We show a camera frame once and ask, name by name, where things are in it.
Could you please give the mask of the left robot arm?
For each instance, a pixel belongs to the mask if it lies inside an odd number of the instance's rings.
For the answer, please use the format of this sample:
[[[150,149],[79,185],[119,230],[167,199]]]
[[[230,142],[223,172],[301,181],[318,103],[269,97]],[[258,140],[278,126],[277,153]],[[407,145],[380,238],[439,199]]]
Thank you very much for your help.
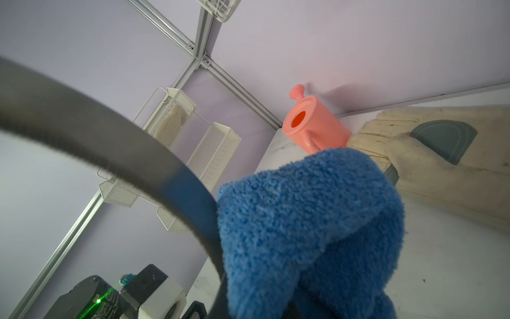
[[[122,306],[118,291],[103,278],[94,275],[82,280],[57,301],[43,317],[120,318]]]

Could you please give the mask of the blue microfibre rag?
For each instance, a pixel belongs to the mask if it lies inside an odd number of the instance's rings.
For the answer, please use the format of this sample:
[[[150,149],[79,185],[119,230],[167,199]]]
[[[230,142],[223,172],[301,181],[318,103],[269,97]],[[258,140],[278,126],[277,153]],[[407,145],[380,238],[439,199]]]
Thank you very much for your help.
[[[385,287],[405,234],[401,198],[369,156],[338,148],[222,186],[232,318],[395,318]]]

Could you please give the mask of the white mesh shelf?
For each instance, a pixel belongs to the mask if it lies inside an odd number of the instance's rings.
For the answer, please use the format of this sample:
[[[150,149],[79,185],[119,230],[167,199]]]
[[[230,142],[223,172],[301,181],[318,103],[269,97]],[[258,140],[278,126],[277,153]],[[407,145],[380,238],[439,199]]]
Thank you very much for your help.
[[[167,148],[174,142],[180,146],[190,142],[195,150],[186,166],[209,192],[213,191],[242,140],[231,127],[217,122],[181,126],[167,123],[148,128],[147,132]]]
[[[166,149],[170,149],[196,106],[181,89],[158,87],[133,123]],[[131,207],[142,193],[113,174],[102,179],[104,181],[99,185],[99,192],[107,204]]]

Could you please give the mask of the beige glove in shelf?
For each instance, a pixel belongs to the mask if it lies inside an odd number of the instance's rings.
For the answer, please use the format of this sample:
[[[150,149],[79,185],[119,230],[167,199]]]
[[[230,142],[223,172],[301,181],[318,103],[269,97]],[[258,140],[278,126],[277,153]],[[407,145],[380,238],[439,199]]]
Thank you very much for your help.
[[[188,119],[189,114],[182,106],[174,106],[158,126],[155,139],[170,148]]]

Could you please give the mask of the small sickle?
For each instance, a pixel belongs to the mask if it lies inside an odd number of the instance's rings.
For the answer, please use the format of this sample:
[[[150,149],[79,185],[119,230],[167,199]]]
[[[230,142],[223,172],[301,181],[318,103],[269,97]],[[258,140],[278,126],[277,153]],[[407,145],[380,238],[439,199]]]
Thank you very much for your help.
[[[213,196],[181,160],[120,114],[3,58],[1,129],[102,167],[162,203],[224,275]]]

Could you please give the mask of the upper white mesh shelf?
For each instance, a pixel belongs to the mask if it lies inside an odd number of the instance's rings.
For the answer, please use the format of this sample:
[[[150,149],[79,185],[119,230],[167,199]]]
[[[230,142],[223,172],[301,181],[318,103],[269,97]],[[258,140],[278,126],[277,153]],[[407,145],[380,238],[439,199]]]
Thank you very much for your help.
[[[196,106],[181,89],[158,87],[133,123],[166,149],[170,149]],[[99,192],[107,204],[131,207],[142,193],[113,174],[102,179],[104,181],[99,185]]]

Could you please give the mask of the lower white mesh shelf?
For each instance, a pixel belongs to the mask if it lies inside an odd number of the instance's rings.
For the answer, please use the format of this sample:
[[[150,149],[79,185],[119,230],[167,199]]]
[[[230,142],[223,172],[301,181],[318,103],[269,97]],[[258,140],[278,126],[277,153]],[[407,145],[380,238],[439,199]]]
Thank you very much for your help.
[[[186,166],[209,192],[213,191],[242,140],[231,127],[217,122],[181,126],[167,123],[148,128],[147,132],[167,148],[174,142],[180,146],[190,142],[195,150]]]

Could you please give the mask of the pink watering can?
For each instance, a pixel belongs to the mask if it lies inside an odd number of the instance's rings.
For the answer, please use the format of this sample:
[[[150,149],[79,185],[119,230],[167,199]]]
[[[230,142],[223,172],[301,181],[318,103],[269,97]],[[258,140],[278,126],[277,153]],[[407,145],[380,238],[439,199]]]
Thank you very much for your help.
[[[347,146],[351,132],[317,97],[306,96],[304,85],[293,87],[290,98],[297,103],[284,120],[284,135],[309,155]]]

